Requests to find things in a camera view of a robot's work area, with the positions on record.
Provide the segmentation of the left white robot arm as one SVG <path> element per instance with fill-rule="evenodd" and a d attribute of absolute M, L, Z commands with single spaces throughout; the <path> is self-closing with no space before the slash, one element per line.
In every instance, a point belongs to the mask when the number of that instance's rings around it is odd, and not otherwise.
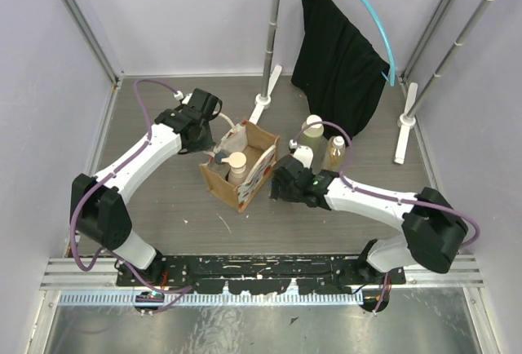
<path fill-rule="evenodd" d="M 134 230 L 126 205 L 166 160 L 214 146 L 210 122 L 222 106 L 215 95 L 195 89 L 176 108 L 147 119 L 144 137 L 113 164 L 93 176 L 78 175 L 72 183 L 70 235 L 81 234 L 113 252 L 144 285 L 159 284 L 165 276 L 164 257 Z"/>

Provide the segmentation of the beige pump dispenser bottle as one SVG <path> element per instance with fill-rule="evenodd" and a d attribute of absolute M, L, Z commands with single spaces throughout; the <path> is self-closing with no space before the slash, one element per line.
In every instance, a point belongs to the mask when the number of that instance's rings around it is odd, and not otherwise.
<path fill-rule="evenodd" d="M 234 186 L 239 186 L 248 175 L 246 170 L 246 155 L 243 152 L 234 152 L 229 155 L 226 162 L 230 165 L 228 182 Z"/>

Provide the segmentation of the clear amber liquid bottle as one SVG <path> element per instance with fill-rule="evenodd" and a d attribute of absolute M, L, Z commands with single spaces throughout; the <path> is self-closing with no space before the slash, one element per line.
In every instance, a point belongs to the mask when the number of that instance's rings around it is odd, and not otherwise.
<path fill-rule="evenodd" d="M 328 141 L 321 169 L 338 172 L 343 164 L 345 153 L 346 144 L 344 138 L 340 135 L 332 136 Z"/>

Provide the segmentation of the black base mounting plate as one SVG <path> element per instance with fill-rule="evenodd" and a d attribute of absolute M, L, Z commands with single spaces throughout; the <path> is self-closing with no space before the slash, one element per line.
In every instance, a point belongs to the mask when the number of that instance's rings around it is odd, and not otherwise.
<path fill-rule="evenodd" d="M 353 294 L 380 285 L 384 274 L 349 254 L 166 255 L 140 276 L 168 290 L 186 286 L 198 294 Z"/>

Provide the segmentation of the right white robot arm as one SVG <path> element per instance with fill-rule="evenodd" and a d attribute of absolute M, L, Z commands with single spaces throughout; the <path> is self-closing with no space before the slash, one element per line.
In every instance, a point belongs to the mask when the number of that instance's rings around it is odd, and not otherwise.
<path fill-rule="evenodd" d="M 395 237 L 369 241 L 360 253 L 355 273 L 369 284 L 393 269 L 414 264 L 447 273 L 468 233 L 462 217 L 433 188 L 393 192 L 331 170 L 315 174 L 294 154 L 274 166 L 271 197 L 361 215 L 399 231 Z"/>

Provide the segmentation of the aluminium frame rail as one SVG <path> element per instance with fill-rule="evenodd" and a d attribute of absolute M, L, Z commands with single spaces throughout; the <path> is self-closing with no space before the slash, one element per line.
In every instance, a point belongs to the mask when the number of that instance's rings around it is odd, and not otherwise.
<path fill-rule="evenodd" d="M 250 291 L 284 292 L 296 285 L 308 293 L 347 293 L 359 286 L 393 285 L 450 286 L 482 285 L 475 258 L 456 255 L 420 260 L 385 262 L 388 272 L 370 265 L 370 257 L 358 254 L 253 254 L 253 255 L 165 255 L 147 271 L 133 273 L 117 259 L 99 258 L 84 272 L 74 259 L 51 259 L 42 278 L 43 289 L 131 288 L 151 285 L 167 290 L 190 285 L 201 294 Z"/>

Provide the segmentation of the cream round cap bottle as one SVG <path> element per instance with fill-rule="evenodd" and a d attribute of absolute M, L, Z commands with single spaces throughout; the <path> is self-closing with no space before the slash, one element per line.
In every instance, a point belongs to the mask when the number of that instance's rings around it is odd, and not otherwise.
<path fill-rule="evenodd" d="M 309 147 L 313 156 L 317 157 L 323 140 L 324 126 L 322 119 L 311 114 L 302 124 L 303 133 L 299 136 L 299 144 Z"/>

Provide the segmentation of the black hanging cloth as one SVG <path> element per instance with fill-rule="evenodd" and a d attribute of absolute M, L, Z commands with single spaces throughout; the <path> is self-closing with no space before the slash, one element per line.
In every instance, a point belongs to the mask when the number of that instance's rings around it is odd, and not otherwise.
<path fill-rule="evenodd" d="M 301 1 L 304 37 L 291 83 L 310 113 L 352 138 L 374 115 L 390 65 L 333 0 Z"/>

